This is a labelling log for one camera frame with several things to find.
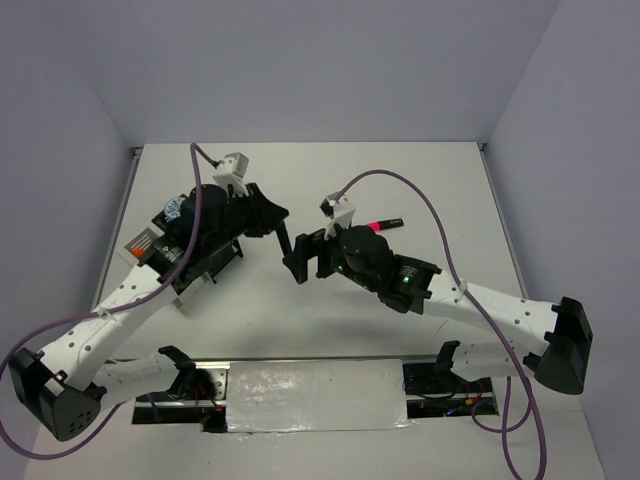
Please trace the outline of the blue highlighter marker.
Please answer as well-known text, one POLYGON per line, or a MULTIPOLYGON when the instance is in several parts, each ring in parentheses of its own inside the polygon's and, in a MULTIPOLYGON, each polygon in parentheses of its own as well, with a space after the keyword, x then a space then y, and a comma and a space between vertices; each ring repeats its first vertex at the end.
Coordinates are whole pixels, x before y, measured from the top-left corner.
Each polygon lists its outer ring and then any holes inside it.
POLYGON ((292 252, 290 237, 287 231, 286 223, 282 221, 276 228, 275 233, 279 242, 282 255, 286 257, 292 252))

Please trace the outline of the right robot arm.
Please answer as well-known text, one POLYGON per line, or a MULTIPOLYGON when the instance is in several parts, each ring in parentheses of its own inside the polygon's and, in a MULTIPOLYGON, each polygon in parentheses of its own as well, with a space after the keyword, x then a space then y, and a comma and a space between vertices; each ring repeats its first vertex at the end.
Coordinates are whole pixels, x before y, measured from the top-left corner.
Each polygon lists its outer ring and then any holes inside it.
POLYGON ((284 250, 283 263, 299 284, 308 280, 311 259, 317 278, 339 274, 398 313, 441 317, 495 334, 495 343, 478 346, 443 343, 434 371, 446 391, 483 377, 519 374, 565 395, 584 390, 593 331, 575 299, 534 301, 457 280, 435 264, 393 252, 367 226, 332 236, 324 230, 301 234, 284 250))

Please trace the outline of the blue slime jar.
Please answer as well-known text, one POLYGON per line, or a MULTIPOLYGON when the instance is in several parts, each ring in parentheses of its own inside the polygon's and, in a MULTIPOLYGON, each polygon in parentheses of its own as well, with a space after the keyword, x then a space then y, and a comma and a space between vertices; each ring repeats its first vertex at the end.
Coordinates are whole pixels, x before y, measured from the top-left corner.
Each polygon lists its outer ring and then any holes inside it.
POLYGON ((186 197, 179 196, 169 200, 163 209, 164 217, 167 221, 172 221, 181 216, 181 206, 186 200, 186 197))

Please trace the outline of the pink highlighter marker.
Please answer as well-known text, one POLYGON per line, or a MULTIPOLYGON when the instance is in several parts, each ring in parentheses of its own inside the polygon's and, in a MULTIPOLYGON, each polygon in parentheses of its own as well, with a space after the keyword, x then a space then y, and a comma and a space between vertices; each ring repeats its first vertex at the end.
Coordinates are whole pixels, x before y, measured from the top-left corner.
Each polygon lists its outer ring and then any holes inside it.
POLYGON ((404 221, 402 218, 378 220, 378 221, 368 223, 367 226, 375 232, 380 232, 380 231, 403 227, 404 221))

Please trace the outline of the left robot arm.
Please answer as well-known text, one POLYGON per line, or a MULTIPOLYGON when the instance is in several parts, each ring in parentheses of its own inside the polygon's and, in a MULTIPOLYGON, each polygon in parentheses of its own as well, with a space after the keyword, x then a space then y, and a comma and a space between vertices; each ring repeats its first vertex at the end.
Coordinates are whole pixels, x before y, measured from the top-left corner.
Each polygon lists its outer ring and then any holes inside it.
POLYGON ((285 233, 287 209, 255 183, 236 195, 205 184, 153 217, 149 241, 127 277, 93 311, 37 352, 21 348, 8 366, 20 402, 59 441, 84 432, 99 413, 138 396, 166 392, 183 399, 215 393, 211 377, 175 346, 137 360, 112 354, 163 307, 241 255, 239 237, 285 233))

